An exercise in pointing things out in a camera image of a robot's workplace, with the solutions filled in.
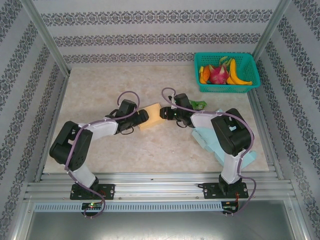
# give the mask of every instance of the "metal bracket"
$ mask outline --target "metal bracket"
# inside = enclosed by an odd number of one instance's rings
[[[235,199],[238,194],[239,199],[247,199],[249,197],[247,185],[242,182],[240,187],[229,191],[226,195],[220,190],[218,182],[206,182],[198,184],[198,188],[203,189],[204,199]]]
[[[113,200],[115,196],[114,184],[98,184],[97,192],[101,194],[105,200]],[[73,184],[70,193],[71,200],[101,200],[101,198],[91,192],[83,189],[78,184]]]

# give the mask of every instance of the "dragon fruit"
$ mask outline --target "dragon fruit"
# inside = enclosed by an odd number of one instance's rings
[[[229,73],[227,71],[227,67],[225,64],[223,64],[221,66],[217,66],[216,68],[209,65],[209,69],[210,69],[210,77],[209,77],[210,83],[212,83],[212,84],[226,84],[227,83]]]

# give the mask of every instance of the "basket of fruit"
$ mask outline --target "basket of fruit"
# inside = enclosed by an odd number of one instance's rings
[[[249,53],[198,52],[194,70],[200,92],[247,93],[260,86],[257,66]]]

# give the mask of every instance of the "green object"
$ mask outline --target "green object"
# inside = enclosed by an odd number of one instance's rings
[[[205,101],[192,101],[189,100],[190,104],[192,105],[193,110],[203,110],[205,106],[207,106],[207,103]]]
[[[201,84],[199,82],[199,69],[201,66],[209,64],[213,66],[219,65],[219,60],[227,56],[234,58],[236,62],[237,76],[252,85],[224,85],[224,84]],[[195,79],[199,85],[200,92],[208,93],[247,93],[251,89],[260,86],[260,77],[254,58],[249,53],[232,53],[232,52],[198,52],[194,56]]]
[[[226,60],[227,58],[228,58],[228,56],[224,56],[224,57],[220,58],[220,60],[219,60],[219,66],[222,65],[222,62],[223,62],[224,60]]]

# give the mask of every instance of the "teal plastic basket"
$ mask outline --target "teal plastic basket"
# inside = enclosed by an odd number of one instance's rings
[[[226,60],[234,58],[236,62],[237,76],[246,82],[252,82],[252,85],[224,85],[224,84],[202,84],[199,82],[199,69],[201,66],[209,64],[219,65],[219,60],[228,56]],[[254,58],[249,53],[232,52],[198,52],[194,56],[194,70],[196,83],[199,85],[200,92],[209,93],[247,93],[251,89],[260,86],[260,77]]]

